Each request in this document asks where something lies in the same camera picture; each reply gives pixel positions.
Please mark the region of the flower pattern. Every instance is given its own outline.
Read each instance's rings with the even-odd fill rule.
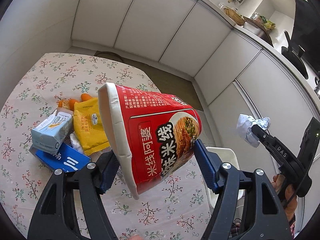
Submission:
[[[135,67],[94,56],[48,53],[26,73],[4,104],[0,112],[0,203],[24,236],[52,174],[28,151],[31,129],[55,110],[57,101],[80,100],[84,92],[97,96],[105,82],[159,92]],[[101,200],[120,240],[135,234],[146,240],[199,240],[210,218],[201,180],[192,157],[139,200],[134,200],[118,172]],[[81,234],[89,237],[77,191],[75,205]]]

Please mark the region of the red paper cup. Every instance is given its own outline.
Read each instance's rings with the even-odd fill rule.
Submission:
[[[134,199],[193,156],[201,121],[176,96],[105,83],[98,98],[103,128]]]

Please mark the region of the wicker basket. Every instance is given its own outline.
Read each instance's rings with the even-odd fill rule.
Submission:
[[[245,20],[239,14],[237,14],[235,10],[227,6],[223,8],[223,10],[226,15],[228,15],[231,19],[233,19],[236,22],[236,24],[238,24],[239,26],[244,25]]]

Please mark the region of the brown floor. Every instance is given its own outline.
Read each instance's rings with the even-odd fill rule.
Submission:
[[[176,95],[178,98],[188,103],[193,108],[203,111],[196,91],[190,81],[170,74],[166,71],[151,67],[147,64],[117,56],[114,53],[103,53],[97,51],[95,56],[123,62],[130,66],[141,69],[144,73],[147,74],[147,76],[153,81],[153,83],[162,93]]]

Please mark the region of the yellow snack package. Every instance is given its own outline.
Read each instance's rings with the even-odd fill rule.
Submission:
[[[85,155],[89,156],[110,146],[102,126],[98,98],[75,103],[73,126]]]

